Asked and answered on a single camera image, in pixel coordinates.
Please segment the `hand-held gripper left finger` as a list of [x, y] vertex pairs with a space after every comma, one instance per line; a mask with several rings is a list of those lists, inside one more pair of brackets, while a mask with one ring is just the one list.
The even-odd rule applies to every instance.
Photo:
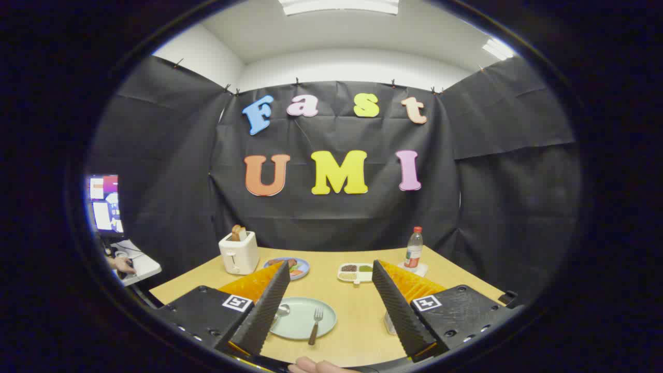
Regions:
[[275, 264], [218, 290], [195, 286], [152, 314], [208, 349], [254, 358], [262, 352], [290, 282], [288, 264]]

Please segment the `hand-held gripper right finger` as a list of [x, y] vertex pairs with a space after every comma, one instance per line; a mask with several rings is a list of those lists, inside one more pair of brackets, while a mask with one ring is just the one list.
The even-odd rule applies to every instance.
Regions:
[[512, 304], [514, 293], [496, 302], [469, 285], [444, 288], [382, 260], [372, 263], [372, 283], [415, 363], [487, 335], [520, 309]]

